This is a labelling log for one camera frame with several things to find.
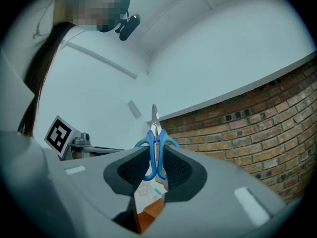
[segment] brick wall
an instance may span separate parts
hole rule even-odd
[[[241,166],[290,202],[312,176],[316,121],[315,58],[253,91],[161,125],[182,148]]]

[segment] apriltag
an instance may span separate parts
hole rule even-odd
[[[53,149],[57,154],[63,158],[67,150],[67,146],[76,137],[80,137],[81,132],[65,122],[62,118],[57,116],[50,126],[44,141]]]

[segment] blue scissor handle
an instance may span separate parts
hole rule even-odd
[[[165,143],[169,142],[172,143],[174,146],[180,148],[179,144],[172,139],[171,137],[169,137],[167,135],[167,132],[165,129],[162,129],[162,131],[160,132],[160,135],[158,136],[158,142],[159,142],[159,153],[158,153],[158,176],[165,180],[167,177],[165,174],[163,174],[162,172],[162,168],[163,168],[163,151],[164,151],[164,145]]]
[[[148,131],[147,136],[140,140],[135,147],[139,147],[142,144],[147,143],[150,147],[150,160],[151,160],[151,168],[152,173],[148,176],[144,176],[143,180],[152,180],[157,175],[157,167],[155,165],[155,148],[154,144],[156,142],[156,138],[151,130]]]

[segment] scissor blade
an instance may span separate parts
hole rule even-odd
[[[152,105],[152,124],[154,124],[157,128],[158,135],[162,131],[162,127],[159,123],[159,114],[158,114],[158,109],[155,104]]]

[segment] person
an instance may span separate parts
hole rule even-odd
[[[16,19],[1,44],[1,56],[34,93],[18,131],[33,137],[42,88],[65,35],[75,26],[86,30],[115,25],[130,0],[36,0]]]

